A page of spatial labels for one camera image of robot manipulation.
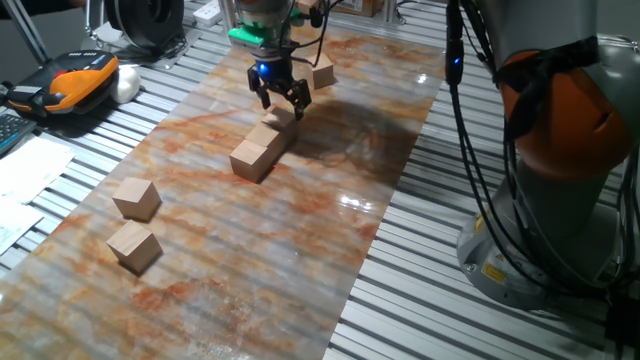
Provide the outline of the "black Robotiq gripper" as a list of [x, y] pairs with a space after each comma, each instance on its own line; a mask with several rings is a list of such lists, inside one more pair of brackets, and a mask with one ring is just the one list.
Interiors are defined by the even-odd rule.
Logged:
[[262, 107], [268, 109], [271, 106], [268, 89], [286, 94], [294, 108], [295, 119], [301, 120], [312, 99], [307, 80], [293, 78], [291, 51], [254, 52], [252, 56], [255, 64], [248, 69], [248, 85], [250, 91], [260, 99]]

